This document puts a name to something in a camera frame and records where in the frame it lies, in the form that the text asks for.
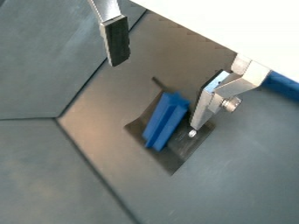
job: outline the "blue object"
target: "blue object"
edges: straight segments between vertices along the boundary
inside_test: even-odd
[[[273,89],[290,99],[299,101],[299,83],[286,78],[282,74],[273,72],[262,86]]]
[[[146,126],[143,138],[146,147],[161,151],[189,110],[190,102],[179,93],[163,93],[153,117]]]

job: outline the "gray surface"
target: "gray surface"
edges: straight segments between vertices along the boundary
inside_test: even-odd
[[[0,122],[3,224],[130,224],[54,120]]]
[[[133,25],[145,9],[121,7]],[[106,58],[89,1],[9,0],[0,12],[0,119],[55,117]]]
[[[118,70],[103,66],[61,124],[137,216],[154,224],[298,223],[299,105],[266,90],[244,94],[170,177],[123,127],[155,98],[154,75],[194,100],[234,53],[155,14],[131,43],[131,60]]]
[[[2,7],[2,5],[3,5],[5,2],[6,2],[6,0],[0,0],[0,7]]]

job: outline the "metal gripper jaw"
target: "metal gripper jaw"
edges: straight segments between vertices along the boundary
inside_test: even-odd
[[[122,15],[118,0],[89,0],[98,17],[101,36],[107,48],[107,59],[113,67],[130,57],[127,17]]]
[[[191,116],[194,132],[211,117],[226,109],[234,112],[241,104],[238,95],[261,86],[270,69],[248,57],[238,55],[232,66],[233,73],[219,71],[201,89],[197,107]]]

